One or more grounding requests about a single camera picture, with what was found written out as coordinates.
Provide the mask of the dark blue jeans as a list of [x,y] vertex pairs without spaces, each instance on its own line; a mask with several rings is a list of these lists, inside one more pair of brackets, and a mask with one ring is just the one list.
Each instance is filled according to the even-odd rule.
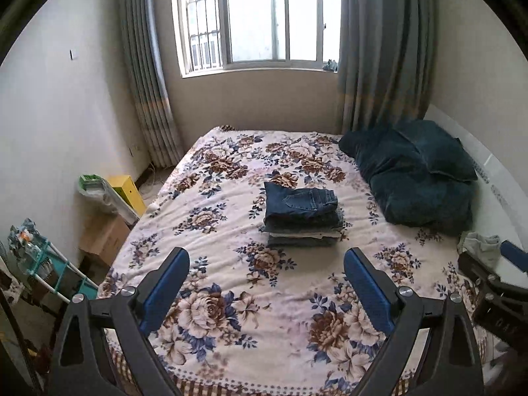
[[265,182],[265,222],[331,225],[339,221],[338,200],[333,190],[291,189]]

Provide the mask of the grey-green folded cloth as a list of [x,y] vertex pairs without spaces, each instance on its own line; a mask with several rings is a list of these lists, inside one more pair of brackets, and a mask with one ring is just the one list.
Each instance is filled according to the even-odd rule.
[[467,253],[489,269],[494,269],[500,258],[499,235],[484,236],[478,232],[463,232],[457,245],[459,255]]

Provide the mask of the white headboard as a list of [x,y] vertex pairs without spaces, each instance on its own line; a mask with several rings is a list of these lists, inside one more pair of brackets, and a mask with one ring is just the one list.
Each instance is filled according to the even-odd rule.
[[[478,180],[472,203],[473,226],[469,232],[499,235],[501,242],[511,241],[526,252],[527,195],[511,173],[474,134],[436,106],[429,106],[425,118],[458,138],[473,160]],[[521,272],[501,254],[492,270],[505,283],[527,287],[527,273]]]

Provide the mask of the dark teal quilt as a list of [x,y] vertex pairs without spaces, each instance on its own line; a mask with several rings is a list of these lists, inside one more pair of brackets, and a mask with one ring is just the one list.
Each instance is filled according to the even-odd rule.
[[386,221],[458,236],[473,224],[476,181],[431,174],[396,126],[349,131],[338,146],[353,158]]

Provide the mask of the dark teal pillow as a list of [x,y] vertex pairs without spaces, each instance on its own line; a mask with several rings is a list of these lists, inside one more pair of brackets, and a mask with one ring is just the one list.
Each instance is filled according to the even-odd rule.
[[431,174],[458,182],[475,182],[473,160],[458,138],[430,120],[413,120],[396,125],[396,131],[414,145]]

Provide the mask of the teal shelf rack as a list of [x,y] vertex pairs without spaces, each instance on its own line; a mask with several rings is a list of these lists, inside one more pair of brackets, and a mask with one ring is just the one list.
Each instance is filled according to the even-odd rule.
[[42,286],[47,293],[54,294],[66,303],[77,294],[87,299],[97,297],[98,284],[42,235],[29,218],[20,226],[11,227],[7,245],[3,260],[29,292]]

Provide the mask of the cardboard box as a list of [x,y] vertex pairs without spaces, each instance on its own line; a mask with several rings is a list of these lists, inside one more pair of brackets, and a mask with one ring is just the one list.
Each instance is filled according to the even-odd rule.
[[119,214],[92,217],[79,241],[79,249],[101,264],[112,266],[130,229]]

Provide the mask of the folded blue jeans top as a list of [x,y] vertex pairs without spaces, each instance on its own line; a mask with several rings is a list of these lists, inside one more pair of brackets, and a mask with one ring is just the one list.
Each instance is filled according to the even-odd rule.
[[341,228],[344,219],[334,211],[321,215],[284,214],[264,218],[264,225],[271,232],[327,232]]

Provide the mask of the white bag with green box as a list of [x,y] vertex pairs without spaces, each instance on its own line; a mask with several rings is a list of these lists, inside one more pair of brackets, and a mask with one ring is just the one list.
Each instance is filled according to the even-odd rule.
[[77,189],[83,198],[97,205],[101,212],[119,215],[129,226],[135,226],[140,219],[110,183],[98,174],[82,174],[78,179]]

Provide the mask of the folded white garment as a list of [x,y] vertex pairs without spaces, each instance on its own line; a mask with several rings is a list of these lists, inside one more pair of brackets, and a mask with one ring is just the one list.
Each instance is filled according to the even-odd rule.
[[289,238],[289,239],[339,239],[341,237],[340,231],[329,231],[329,232],[278,232],[265,230],[269,236],[274,238]]

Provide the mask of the yellow box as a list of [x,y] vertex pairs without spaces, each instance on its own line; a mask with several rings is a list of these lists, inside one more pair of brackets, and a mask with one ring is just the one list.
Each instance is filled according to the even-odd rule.
[[107,181],[138,216],[144,214],[146,206],[130,175],[112,176]]

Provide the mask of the floral bed blanket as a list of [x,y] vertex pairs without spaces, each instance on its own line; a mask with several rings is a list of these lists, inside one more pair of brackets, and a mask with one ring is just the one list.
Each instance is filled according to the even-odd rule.
[[[344,215],[328,247],[271,247],[266,193],[333,190]],[[348,395],[385,339],[344,274],[358,247],[397,285],[427,298],[477,290],[453,238],[388,223],[335,136],[216,128],[184,156],[128,236],[98,294],[116,295],[173,248],[191,265],[152,344],[186,395]]]

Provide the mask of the folded dark jeans bottom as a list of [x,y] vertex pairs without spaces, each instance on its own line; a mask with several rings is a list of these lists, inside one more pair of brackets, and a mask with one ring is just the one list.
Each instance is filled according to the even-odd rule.
[[311,247],[330,247],[337,243],[338,239],[331,237],[323,238],[289,238],[289,237],[273,237],[269,236],[269,247],[295,247],[295,248],[311,248]]

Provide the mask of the left striped curtain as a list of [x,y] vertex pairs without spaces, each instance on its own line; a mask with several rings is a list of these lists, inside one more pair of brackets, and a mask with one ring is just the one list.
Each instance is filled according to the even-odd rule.
[[119,0],[119,17],[132,96],[151,161],[159,168],[175,166],[183,147],[166,89],[154,0]]

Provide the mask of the window with white frame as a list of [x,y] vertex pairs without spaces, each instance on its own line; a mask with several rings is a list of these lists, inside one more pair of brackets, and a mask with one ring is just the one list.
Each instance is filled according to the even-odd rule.
[[337,71],[341,0],[173,0],[183,76]]

